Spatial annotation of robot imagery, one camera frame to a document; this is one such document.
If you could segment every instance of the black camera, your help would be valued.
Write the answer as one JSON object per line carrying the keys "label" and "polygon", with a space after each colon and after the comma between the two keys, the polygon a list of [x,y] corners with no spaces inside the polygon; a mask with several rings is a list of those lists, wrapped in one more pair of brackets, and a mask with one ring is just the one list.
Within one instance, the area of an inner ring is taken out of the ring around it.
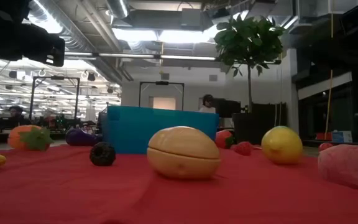
{"label": "black camera", "polygon": [[30,2],[0,0],[0,59],[15,61],[27,57],[62,67],[65,41],[41,27],[22,23],[29,15]]}

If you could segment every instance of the metal frame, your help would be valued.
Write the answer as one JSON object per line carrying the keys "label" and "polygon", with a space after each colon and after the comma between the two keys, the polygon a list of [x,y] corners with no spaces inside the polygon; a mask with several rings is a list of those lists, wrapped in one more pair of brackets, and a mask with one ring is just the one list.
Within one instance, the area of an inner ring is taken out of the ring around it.
{"label": "metal frame", "polygon": [[[51,80],[57,80],[54,79],[54,77],[40,77],[40,76],[35,76],[32,77],[32,89],[31,89],[31,101],[30,101],[30,112],[29,112],[29,119],[31,119],[32,117],[32,107],[34,104],[34,91],[35,91],[35,87],[37,87],[38,85],[36,85],[35,81],[37,79],[51,79]],[[59,80],[64,80],[64,79],[69,79],[69,80],[77,80],[77,92],[76,92],[76,97],[75,97],[75,112],[74,112],[74,119],[77,119],[77,110],[78,110],[78,95],[80,94],[80,78],[71,78],[71,77],[59,77]]]}
{"label": "metal frame", "polygon": [[185,84],[184,83],[172,83],[172,82],[140,82],[139,83],[139,107],[140,107],[140,99],[142,97],[142,85],[145,83],[156,84],[156,85],[181,85],[183,91],[181,92],[181,110],[183,111],[183,106],[185,105]]}

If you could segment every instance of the blackberry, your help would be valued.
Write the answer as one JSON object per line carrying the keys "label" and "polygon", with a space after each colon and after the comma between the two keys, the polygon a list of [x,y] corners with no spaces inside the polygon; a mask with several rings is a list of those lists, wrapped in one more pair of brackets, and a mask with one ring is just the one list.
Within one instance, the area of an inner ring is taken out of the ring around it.
{"label": "blackberry", "polygon": [[91,149],[89,158],[96,166],[111,166],[116,160],[116,151],[110,144],[99,142]]}

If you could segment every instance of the box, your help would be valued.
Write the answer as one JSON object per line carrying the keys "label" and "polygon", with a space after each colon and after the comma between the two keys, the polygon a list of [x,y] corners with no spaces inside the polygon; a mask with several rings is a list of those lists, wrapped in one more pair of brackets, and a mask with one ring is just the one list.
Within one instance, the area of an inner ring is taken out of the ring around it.
{"label": "box", "polygon": [[333,142],[353,142],[351,131],[333,131]]}
{"label": "box", "polygon": [[145,154],[150,138],[161,129],[188,126],[215,140],[219,116],[211,113],[109,106],[103,139],[119,154]]}

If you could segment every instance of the black planter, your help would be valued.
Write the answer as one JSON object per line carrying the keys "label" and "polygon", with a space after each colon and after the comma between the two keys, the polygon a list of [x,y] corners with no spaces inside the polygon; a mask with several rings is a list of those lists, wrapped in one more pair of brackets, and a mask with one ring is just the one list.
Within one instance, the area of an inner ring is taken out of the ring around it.
{"label": "black planter", "polygon": [[287,106],[282,104],[281,123],[280,104],[253,105],[253,112],[234,113],[234,134],[237,142],[249,141],[251,144],[260,144],[265,133],[274,126],[287,125]]}

